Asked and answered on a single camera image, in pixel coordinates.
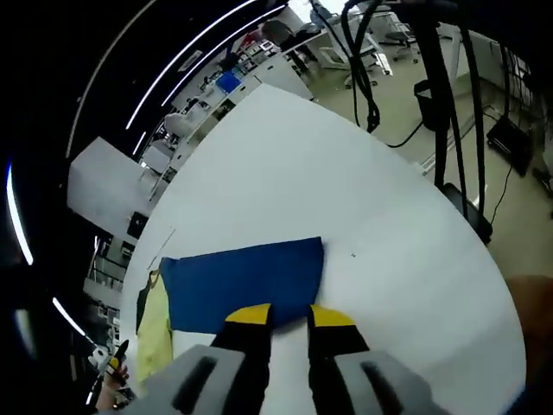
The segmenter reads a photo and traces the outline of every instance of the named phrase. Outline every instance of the white table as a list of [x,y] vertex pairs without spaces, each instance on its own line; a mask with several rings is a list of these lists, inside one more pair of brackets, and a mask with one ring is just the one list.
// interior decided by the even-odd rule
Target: white table
[[[286,120],[270,129],[276,113]],[[261,85],[204,139],[151,215],[124,280],[121,338],[136,356],[137,294],[174,258],[321,236],[321,305],[421,374],[452,413],[498,414],[524,384],[524,343],[497,266],[458,211],[349,121]],[[175,355],[213,335],[176,333]],[[305,324],[275,333],[262,414],[315,413]]]

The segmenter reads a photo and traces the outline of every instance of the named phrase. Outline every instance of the person's hand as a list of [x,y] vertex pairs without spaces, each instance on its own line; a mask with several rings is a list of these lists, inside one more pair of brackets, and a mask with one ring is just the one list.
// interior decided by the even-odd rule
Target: person's hand
[[120,379],[129,379],[129,374],[127,373],[127,366],[123,365],[119,369],[115,371],[118,376],[114,376],[111,374],[106,373],[104,376],[104,385],[112,389],[113,391],[117,391],[121,384]]

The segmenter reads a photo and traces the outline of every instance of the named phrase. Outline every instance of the floor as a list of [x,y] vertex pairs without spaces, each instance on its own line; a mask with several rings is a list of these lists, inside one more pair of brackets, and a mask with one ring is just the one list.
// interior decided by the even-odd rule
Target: floor
[[[444,60],[449,62],[451,55],[449,41],[442,41]],[[387,48],[388,56],[393,53]],[[464,51],[460,53],[460,63],[457,81],[453,91],[455,104],[462,125],[473,114],[473,101],[470,79],[467,75],[467,63]],[[388,144],[401,143],[421,121],[420,111],[413,94],[413,85],[425,78],[422,61],[414,64],[407,58],[390,62],[393,76],[386,76],[379,68],[372,72],[372,80],[378,85],[373,90],[373,96],[380,114],[380,126],[373,132],[379,140]],[[327,109],[340,114],[353,123],[353,92],[344,87],[346,71],[320,69],[313,67],[312,74],[306,79],[309,88],[315,96],[315,102]],[[501,93],[490,86],[483,85],[483,102],[494,104],[501,108]],[[366,102],[358,95],[359,121],[361,127],[366,126]],[[493,110],[488,112],[498,116]],[[518,122],[518,114],[512,114],[512,120]],[[495,121],[484,117],[485,132],[493,127]],[[475,151],[474,128],[464,137],[462,142],[463,158],[467,178],[467,194],[471,201],[478,196],[478,174]],[[423,172],[424,163],[434,154],[434,132],[424,127],[404,147],[396,151],[415,168]],[[491,220],[493,210],[503,192],[509,164],[495,151],[486,147],[486,205],[485,216]],[[429,180],[434,179],[434,170],[428,172]],[[456,163],[455,149],[448,153],[446,182],[452,182],[460,187]],[[519,274],[548,275],[553,277],[553,220],[550,212],[553,201],[548,199],[543,189],[531,174],[521,177],[512,172],[509,177],[504,200],[501,202],[493,223],[492,242],[488,249],[502,271],[508,278]]]

